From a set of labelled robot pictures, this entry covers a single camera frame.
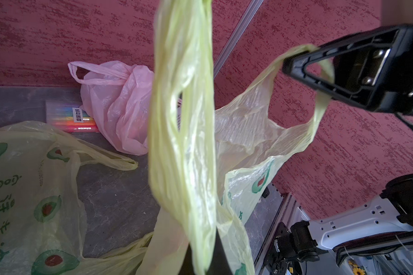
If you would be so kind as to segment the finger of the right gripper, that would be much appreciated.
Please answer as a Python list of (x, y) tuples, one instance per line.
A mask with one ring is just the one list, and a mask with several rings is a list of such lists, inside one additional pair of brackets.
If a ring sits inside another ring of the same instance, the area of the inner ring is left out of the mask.
[(352, 107), (413, 115), (413, 24), (339, 38), (286, 58), (282, 70)]

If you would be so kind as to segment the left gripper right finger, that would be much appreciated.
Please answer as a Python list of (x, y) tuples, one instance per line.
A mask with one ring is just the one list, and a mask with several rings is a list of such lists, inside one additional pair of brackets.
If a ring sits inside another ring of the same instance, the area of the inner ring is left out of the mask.
[(215, 247), (209, 273), (210, 275), (232, 275), (219, 233), (216, 233)]

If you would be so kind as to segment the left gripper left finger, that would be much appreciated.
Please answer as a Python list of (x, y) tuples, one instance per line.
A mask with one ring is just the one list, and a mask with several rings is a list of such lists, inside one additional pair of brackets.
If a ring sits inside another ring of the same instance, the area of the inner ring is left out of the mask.
[(187, 248), (187, 252), (185, 254), (181, 269), (179, 271), (179, 275), (195, 275), (192, 263), (192, 250), (190, 245)]

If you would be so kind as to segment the pink plastic bag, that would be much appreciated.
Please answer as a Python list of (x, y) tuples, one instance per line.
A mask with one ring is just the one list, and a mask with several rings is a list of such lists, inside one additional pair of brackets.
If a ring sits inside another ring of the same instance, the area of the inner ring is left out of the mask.
[(81, 85), (83, 109), (109, 143), (121, 153), (147, 154), (154, 73), (147, 66), (121, 61), (99, 65), (74, 61), (68, 69)]

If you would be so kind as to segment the green plastic bag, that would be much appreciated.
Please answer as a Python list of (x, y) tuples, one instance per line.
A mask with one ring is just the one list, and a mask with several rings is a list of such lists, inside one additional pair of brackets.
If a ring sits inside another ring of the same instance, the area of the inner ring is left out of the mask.
[(187, 248), (206, 275), (219, 233), (233, 275), (253, 275), (245, 223), (262, 192), (313, 141), (330, 97), (318, 92), (311, 119), (283, 128), (268, 118), (278, 56), (232, 102), (215, 108), (211, 1), (161, 1), (154, 24), (149, 186), (161, 209), (140, 275), (177, 275)]
[(138, 163), (38, 121), (0, 128), (0, 275), (133, 275), (151, 234), (100, 258), (83, 256), (81, 166)]

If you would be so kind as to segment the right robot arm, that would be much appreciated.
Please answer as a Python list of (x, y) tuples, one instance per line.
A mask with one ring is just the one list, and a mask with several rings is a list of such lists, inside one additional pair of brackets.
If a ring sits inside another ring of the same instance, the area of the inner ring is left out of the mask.
[[(413, 116), (413, 24), (339, 38), (315, 52), (288, 57), (282, 70), (333, 100), (391, 113), (413, 131), (407, 120)], [(393, 179), (379, 196), (350, 211), (290, 228), (280, 223), (264, 264), (276, 273), (335, 250), (340, 265), (350, 253), (367, 256), (398, 249), (391, 243), (398, 238), (413, 245), (413, 174)]]

